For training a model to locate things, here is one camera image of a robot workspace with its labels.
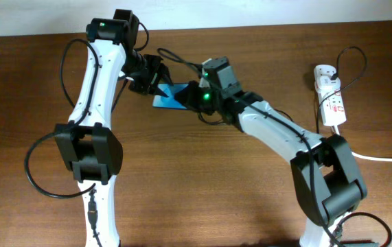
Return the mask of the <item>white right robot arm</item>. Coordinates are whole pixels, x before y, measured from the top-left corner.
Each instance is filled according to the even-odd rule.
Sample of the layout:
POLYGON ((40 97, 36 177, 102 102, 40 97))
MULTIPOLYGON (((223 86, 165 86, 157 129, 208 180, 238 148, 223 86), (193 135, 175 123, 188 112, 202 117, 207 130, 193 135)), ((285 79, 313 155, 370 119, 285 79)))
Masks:
POLYGON ((189 110, 219 113, 226 124, 255 137, 290 163, 297 201, 306 214, 301 246, 340 246, 331 227, 353 213, 367 186, 348 142, 307 131, 280 115, 260 95, 244 91, 225 57, 194 67, 190 81, 174 99, 189 110))

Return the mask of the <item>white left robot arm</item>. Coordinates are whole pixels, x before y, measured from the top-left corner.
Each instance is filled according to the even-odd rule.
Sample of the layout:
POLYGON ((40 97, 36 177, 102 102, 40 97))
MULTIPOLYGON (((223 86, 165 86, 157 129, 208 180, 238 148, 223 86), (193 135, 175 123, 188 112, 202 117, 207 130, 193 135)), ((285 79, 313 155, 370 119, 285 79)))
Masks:
POLYGON ((114 190, 123 148, 111 131, 111 115, 120 94, 117 82, 141 94, 163 96, 159 83, 172 84, 156 55, 135 46, 141 23, 93 19, 87 25, 88 62, 82 88, 66 124, 58 124, 56 144, 80 189, 87 224, 87 246, 121 246, 115 221, 114 190))

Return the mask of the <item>blue Galaxy smartphone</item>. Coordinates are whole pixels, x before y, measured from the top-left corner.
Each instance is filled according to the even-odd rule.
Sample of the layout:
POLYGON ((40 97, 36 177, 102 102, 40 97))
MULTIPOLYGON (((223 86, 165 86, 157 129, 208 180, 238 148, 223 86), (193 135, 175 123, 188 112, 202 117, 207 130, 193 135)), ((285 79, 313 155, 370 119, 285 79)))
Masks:
POLYGON ((188 83, 174 84, 173 86, 169 84, 159 84, 158 88, 166 94, 166 97, 161 95, 155 95, 152 102, 152 106, 155 108, 187 110, 186 107, 184 107, 181 103, 179 103, 174 99, 174 95, 182 91, 187 86, 188 83))

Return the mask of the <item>white charger adapter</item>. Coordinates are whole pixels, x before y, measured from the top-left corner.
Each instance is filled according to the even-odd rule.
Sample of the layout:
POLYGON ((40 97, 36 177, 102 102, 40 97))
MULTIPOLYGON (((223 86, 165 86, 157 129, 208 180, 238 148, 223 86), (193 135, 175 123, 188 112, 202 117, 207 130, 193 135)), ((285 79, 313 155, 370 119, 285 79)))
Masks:
POLYGON ((317 93, 327 93, 339 90, 341 88, 341 81, 339 78, 331 80, 331 78, 323 76, 316 79, 314 85, 317 93))

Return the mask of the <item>white power strip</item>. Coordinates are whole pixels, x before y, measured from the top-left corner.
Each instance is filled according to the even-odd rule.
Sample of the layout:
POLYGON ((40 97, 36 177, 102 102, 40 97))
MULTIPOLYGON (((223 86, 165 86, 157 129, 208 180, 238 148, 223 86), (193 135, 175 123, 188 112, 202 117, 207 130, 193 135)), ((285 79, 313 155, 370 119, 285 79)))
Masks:
MULTIPOLYGON (((336 73, 336 69, 327 64, 319 64, 314 68, 314 79, 327 76, 332 79, 336 73)), ((341 93, 337 91, 330 91, 327 93, 317 93, 319 103, 321 103, 321 117, 324 126, 338 126, 346 121, 345 108, 341 93)))

